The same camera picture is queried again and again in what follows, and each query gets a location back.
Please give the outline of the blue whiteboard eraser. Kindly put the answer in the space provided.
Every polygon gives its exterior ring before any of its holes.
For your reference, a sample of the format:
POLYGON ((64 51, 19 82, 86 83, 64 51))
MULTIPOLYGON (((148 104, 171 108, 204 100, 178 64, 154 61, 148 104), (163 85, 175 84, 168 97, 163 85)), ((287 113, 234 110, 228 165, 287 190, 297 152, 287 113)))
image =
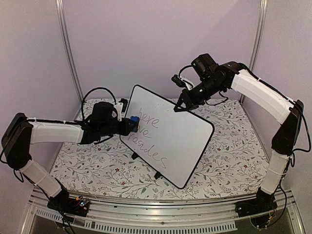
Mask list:
POLYGON ((139 125, 139 117, 137 116, 131 116, 130 117, 130 129, 132 132, 137 132, 138 131, 138 125, 139 125))

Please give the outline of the small black-framed whiteboard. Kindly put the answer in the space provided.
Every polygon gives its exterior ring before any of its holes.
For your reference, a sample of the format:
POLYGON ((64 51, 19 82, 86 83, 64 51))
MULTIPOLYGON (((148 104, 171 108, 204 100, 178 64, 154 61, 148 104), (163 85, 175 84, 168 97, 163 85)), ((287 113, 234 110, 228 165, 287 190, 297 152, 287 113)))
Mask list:
POLYGON ((179 189, 185 188, 215 131, 192 113, 175 112, 175 103, 135 85, 126 118, 139 117, 137 132, 120 140, 179 189))

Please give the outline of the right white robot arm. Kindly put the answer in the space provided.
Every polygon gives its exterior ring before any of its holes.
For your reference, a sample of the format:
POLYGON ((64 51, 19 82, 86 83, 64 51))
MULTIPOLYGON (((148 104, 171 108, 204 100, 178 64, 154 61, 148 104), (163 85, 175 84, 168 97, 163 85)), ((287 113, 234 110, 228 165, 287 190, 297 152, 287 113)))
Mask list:
POLYGON ((301 125, 306 123, 303 103, 282 94, 245 64, 235 61, 218 64, 209 54, 199 55, 171 80, 182 88, 175 112, 194 110, 213 95, 232 90, 250 99, 275 121, 277 130, 271 141, 270 162, 258 189, 262 194, 252 202, 255 212, 263 212, 271 204, 268 195, 274 194, 286 175, 301 125))

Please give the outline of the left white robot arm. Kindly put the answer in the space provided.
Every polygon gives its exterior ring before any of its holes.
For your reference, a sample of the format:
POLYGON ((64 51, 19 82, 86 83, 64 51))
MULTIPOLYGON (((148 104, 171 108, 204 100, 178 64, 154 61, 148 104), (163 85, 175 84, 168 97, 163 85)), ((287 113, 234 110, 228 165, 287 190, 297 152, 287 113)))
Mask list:
POLYGON ((114 135, 128 136, 137 132, 139 117, 122 117, 123 103, 98 102, 92 113, 81 121, 39 120, 18 113, 1 139, 5 163, 19 171, 41 188, 63 212, 73 204, 64 192, 66 189, 30 155, 30 146, 47 142, 70 142, 80 145, 100 144, 114 135))

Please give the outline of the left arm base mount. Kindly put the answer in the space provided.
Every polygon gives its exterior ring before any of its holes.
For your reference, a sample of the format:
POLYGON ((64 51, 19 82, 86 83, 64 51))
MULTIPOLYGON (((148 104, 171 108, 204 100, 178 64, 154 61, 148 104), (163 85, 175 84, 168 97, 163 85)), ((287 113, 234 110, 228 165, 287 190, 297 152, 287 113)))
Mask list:
POLYGON ((82 196, 72 198, 67 194, 59 194, 55 197, 49 197, 47 207, 61 213, 86 217, 90 207, 90 199, 82 196))

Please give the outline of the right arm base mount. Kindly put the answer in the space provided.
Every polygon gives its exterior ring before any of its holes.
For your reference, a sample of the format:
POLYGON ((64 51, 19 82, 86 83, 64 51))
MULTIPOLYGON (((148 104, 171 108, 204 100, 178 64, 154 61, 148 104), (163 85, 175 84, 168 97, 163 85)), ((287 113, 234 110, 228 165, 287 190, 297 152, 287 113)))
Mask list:
POLYGON ((269 195, 262 190, 258 190, 256 197, 235 204, 235 212, 239 217, 256 215, 263 212, 275 210, 277 203, 274 195, 269 195))

